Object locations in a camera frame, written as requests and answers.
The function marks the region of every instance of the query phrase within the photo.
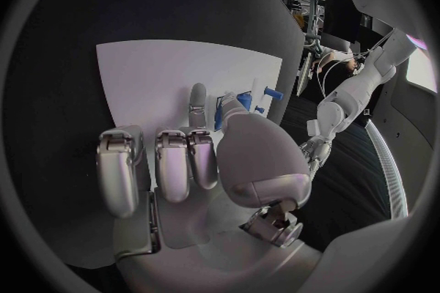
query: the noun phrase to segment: window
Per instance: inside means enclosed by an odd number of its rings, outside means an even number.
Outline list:
[[[415,52],[409,56],[406,79],[408,82],[423,86],[437,93],[433,65],[424,50],[417,48]]]

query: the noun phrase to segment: robotic hand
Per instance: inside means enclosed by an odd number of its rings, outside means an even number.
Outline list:
[[[407,60],[416,47],[405,33],[395,29],[383,47],[368,55],[364,69],[342,82],[318,105],[317,119],[307,122],[311,139],[300,146],[309,163],[311,178],[329,157],[331,141],[365,109],[374,90],[389,81],[396,66]]]

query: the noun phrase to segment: blue object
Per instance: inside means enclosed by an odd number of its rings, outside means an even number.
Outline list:
[[[255,106],[255,110],[257,110],[260,114],[264,112],[264,108],[259,108],[258,106]]]
[[[282,93],[277,92],[276,90],[273,89],[269,89],[268,87],[264,89],[264,94],[277,100],[281,100],[282,97],[284,96]]]
[[[222,123],[222,118],[221,118],[221,103],[220,103],[216,111],[216,116],[214,117],[214,130],[221,129],[221,123]]]
[[[249,93],[243,93],[237,95],[237,100],[244,106],[244,108],[249,111],[252,104],[252,96]]]

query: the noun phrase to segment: white board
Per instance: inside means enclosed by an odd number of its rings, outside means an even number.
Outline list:
[[[97,45],[100,77],[116,126],[139,125],[154,182],[154,141],[159,126],[188,126],[192,86],[206,86],[206,117],[213,131],[217,98],[226,92],[252,92],[266,116],[282,60],[255,51],[206,42],[133,40]],[[211,133],[215,147],[222,132]]]

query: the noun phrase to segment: white robotic arm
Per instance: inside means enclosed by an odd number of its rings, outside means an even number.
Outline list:
[[[370,52],[364,69],[342,82],[318,105],[317,119],[307,122],[311,139],[300,147],[309,162],[311,176],[327,160],[331,141],[365,109],[374,90],[391,79],[396,66],[416,49],[405,33],[395,29],[383,47]]]

